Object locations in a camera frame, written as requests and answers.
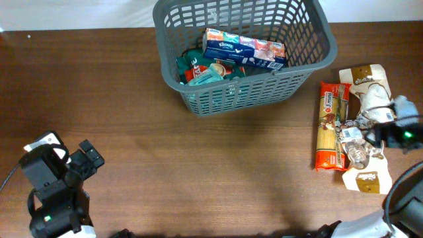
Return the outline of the beige snack pouch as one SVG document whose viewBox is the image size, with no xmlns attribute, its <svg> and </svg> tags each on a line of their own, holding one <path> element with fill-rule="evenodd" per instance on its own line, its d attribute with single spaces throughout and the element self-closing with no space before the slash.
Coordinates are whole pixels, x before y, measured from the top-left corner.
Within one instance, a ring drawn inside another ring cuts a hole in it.
<svg viewBox="0 0 423 238">
<path fill-rule="evenodd" d="M 350 163 L 342 180 L 348 190 L 388 194 L 393 181 L 388 170 L 384 145 L 374 147 L 353 120 L 340 127 L 341 146 Z"/>
<path fill-rule="evenodd" d="M 394 120 L 391 90 L 385 69 L 380 64 L 370 64 L 339 71 L 340 82 L 351 84 L 349 92 L 360 100 L 360 110 L 355 125 L 368 129 L 378 123 Z"/>
</svg>

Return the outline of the orange San Remo spaghetti pack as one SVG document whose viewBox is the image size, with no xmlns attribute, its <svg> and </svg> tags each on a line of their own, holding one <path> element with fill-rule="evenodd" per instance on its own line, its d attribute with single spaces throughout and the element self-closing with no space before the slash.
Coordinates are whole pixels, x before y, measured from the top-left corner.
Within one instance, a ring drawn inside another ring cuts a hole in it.
<svg viewBox="0 0 423 238">
<path fill-rule="evenodd" d="M 351 84 L 347 83 L 321 82 L 316 170 L 346 170 L 346 155 L 340 142 L 340 132 L 348 115 L 350 87 Z"/>
</svg>

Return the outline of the green Nescafe coffee bag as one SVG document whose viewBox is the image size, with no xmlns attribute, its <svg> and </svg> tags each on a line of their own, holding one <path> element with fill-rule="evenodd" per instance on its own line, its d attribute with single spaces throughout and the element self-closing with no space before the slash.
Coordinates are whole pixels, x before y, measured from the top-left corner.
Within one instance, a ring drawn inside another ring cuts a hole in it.
<svg viewBox="0 0 423 238">
<path fill-rule="evenodd" d="M 243 66 L 220 59 L 205 58 L 202 51 L 199 49 L 185 51 L 180 57 L 176 59 L 176 63 L 178 66 L 180 84 L 183 85 L 187 85 L 184 72 L 192 69 L 195 65 L 204 65 L 207 67 L 211 63 L 218 63 L 222 65 L 226 70 L 226 73 L 223 76 L 223 80 L 232 80 L 237 77 L 243 78 L 246 76 L 246 72 Z"/>
</svg>

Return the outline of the mint toilet wipes pack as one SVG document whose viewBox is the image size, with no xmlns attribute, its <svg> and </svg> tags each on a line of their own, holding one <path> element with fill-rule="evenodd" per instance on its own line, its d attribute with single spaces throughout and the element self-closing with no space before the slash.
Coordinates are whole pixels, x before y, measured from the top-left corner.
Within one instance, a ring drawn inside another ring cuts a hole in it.
<svg viewBox="0 0 423 238">
<path fill-rule="evenodd" d="M 188 86 L 198 86 L 214 83 L 223 80 L 225 68 L 218 63 L 211 63 L 208 67 L 195 65 L 192 69 L 185 71 L 184 75 Z"/>
</svg>

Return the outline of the blue Kleenex tissue multipack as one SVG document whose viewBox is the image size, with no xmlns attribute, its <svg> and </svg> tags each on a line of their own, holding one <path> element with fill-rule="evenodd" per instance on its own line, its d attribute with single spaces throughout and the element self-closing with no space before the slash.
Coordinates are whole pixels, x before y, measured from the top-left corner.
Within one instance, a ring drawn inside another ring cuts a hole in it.
<svg viewBox="0 0 423 238">
<path fill-rule="evenodd" d="M 202 40 L 205 58 L 276 70 L 288 65 L 285 45 L 281 42 L 249 38 L 213 28 L 206 29 Z"/>
</svg>

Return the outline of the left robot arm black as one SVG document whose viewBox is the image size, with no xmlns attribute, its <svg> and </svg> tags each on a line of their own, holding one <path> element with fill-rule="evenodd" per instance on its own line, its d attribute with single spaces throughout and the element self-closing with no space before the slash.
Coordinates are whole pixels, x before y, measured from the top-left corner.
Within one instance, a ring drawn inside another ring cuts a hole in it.
<svg viewBox="0 0 423 238">
<path fill-rule="evenodd" d="M 104 165 L 89 140 L 70 153 L 55 131 L 24 146 L 19 165 L 32 185 L 27 198 L 33 237 L 96 237 L 83 183 Z"/>
</svg>

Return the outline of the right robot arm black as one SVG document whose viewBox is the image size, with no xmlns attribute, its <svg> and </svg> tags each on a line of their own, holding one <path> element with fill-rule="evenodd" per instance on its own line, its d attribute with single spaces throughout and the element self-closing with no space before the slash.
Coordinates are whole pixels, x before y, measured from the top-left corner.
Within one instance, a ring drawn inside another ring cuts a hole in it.
<svg viewBox="0 0 423 238">
<path fill-rule="evenodd" d="M 397 118 L 364 129 L 362 138 L 376 148 L 386 146 L 403 153 L 422 149 L 422 115 L 413 102 L 398 96 L 386 106 Z M 381 210 L 354 221 L 323 225 L 315 237 L 421 237 L 422 162 L 407 169 L 393 183 Z"/>
</svg>

